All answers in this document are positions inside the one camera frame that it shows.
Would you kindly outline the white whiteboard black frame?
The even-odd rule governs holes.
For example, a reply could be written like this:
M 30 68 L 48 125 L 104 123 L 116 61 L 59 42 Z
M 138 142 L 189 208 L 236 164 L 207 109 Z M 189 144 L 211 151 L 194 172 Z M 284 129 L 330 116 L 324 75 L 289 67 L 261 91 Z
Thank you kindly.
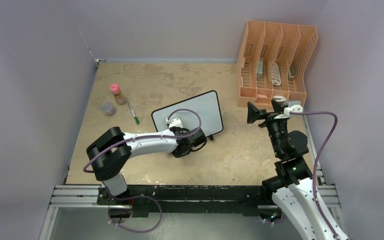
M 214 135 L 224 130 L 218 94 L 215 90 L 211 90 L 152 111 L 151 118 L 156 131 L 167 129 L 167 119 L 176 118 L 180 119 L 182 126 L 190 131 L 197 128 L 198 118 L 185 109 L 198 114 L 201 119 L 201 129 L 210 141 L 214 140 Z

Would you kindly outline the green whiteboard marker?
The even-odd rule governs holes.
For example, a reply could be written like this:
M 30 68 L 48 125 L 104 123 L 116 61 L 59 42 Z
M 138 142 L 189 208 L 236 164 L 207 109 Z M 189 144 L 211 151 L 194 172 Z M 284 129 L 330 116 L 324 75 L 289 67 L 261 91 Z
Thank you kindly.
M 128 107 L 129 107 L 129 109 L 130 109 L 130 111 L 131 111 L 131 113 L 132 113 L 132 115 L 133 115 L 133 118 L 134 118 L 135 123 L 136 123 L 137 125 L 139 125 L 139 124 L 140 124 L 140 120 L 138 119 L 138 117 L 137 117 L 137 115 L 136 115 L 136 113 L 135 113 L 135 111 L 134 111 L 134 109 L 133 109 L 131 103 L 128 102 L 127 104 L 128 104 Z

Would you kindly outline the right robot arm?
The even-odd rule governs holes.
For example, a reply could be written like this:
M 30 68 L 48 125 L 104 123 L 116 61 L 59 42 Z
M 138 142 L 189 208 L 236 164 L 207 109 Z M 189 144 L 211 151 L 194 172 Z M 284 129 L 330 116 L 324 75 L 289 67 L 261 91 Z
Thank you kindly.
M 330 115 L 334 122 L 323 146 L 333 134 L 338 117 L 331 111 L 304 111 L 299 100 L 272 100 L 272 112 L 247 103 L 247 123 L 262 121 L 258 126 L 267 129 L 275 157 L 275 177 L 262 182 L 260 196 L 268 204 L 275 203 L 283 218 L 293 224 L 304 240 L 347 240 L 325 204 L 317 187 L 317 164 L 310 169 L 304 159 L 309 153 L 308 137 L 301 131 L 288 130 L 288 120 L 295 116 Z

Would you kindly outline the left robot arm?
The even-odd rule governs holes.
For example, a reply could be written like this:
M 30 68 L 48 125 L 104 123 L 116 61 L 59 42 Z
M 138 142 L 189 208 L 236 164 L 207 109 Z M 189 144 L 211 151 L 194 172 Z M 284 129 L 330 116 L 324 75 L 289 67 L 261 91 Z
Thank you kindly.
M 111 127 L 86 148 L 89 163 L 84 170 L 92 166 L 91 172 L 109 190 L 110 199 L 122 205 L 128 201 L 129 191 L 121 170 L 129 159 L 155 153 L 182 158 L 198 151 L 206 142 L 203 130 L 198 127 L 193 130 L 171 127 L 142 134 L 122 132 L 119 127 Z

